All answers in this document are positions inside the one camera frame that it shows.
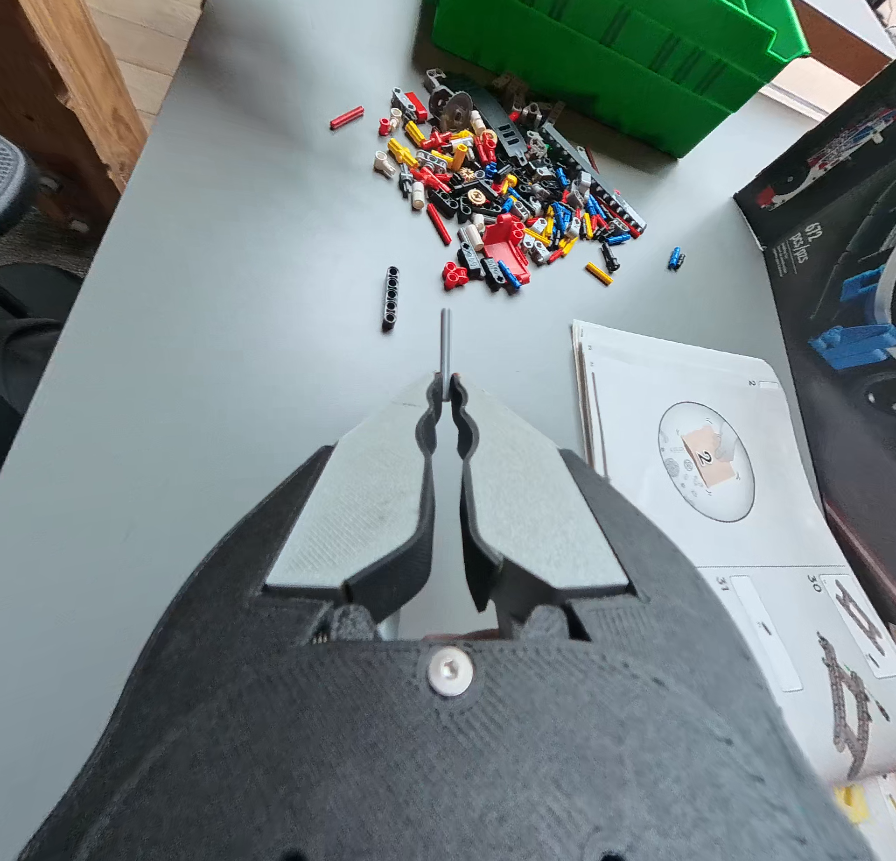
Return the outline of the grey side table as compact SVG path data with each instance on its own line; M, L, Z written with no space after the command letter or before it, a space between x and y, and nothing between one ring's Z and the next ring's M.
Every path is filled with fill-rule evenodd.
M894 60L894 40L866 0L791 0L812 59L856 85Z

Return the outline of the green plastic bin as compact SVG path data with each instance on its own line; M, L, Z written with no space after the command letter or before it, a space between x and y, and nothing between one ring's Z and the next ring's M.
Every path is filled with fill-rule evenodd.
M433 43L676 159L810 46L791 0L423 0Z

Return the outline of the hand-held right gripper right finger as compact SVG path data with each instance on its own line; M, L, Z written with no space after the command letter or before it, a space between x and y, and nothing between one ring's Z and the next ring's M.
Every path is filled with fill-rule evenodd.
M537 607L623 596L631 580L560 448L495 396L454 374L466 581L509 638Z

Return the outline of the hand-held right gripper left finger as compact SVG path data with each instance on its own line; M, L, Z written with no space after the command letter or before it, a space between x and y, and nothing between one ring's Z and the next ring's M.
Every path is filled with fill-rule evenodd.
M420 593L432 566L441 412L442 375L426 374L278 484L290 500L266 598L358 606L382 623Z

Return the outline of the lego instruction booklet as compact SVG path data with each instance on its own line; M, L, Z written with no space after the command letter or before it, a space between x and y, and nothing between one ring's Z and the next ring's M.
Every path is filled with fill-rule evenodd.
M576 320L588 462L690 559L793 736L894 859L895 650L812 495L763 360Z

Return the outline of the dark grey mesh object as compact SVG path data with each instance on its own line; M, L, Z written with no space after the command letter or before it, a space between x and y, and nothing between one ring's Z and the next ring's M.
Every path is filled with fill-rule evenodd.
M39 172L15 143L1 137L1 236L28 215L39 194Z

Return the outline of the wooden furniture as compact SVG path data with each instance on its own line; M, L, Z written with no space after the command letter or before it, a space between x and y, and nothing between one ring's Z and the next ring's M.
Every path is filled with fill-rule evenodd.
M85 0L1 0L1 132L45 180L46 215L105 231L148 132Z

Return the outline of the black lego set box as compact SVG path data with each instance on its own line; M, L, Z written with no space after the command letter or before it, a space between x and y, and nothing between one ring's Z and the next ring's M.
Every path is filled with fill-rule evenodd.
M734 194L763 251L825 515L895 607L895 62Z

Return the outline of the pile of mixed lego pieces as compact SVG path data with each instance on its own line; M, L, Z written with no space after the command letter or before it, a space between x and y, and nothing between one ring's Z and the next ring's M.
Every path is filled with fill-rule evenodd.
M533 268L588 243L613 275L616 248L644 235L645 219L601 177L591 151L560 131L564 109L532 99L512 72L483 85L431 69L419 92L391 89L373 171L396 182L451 251L445 292L480 282L517 294Z

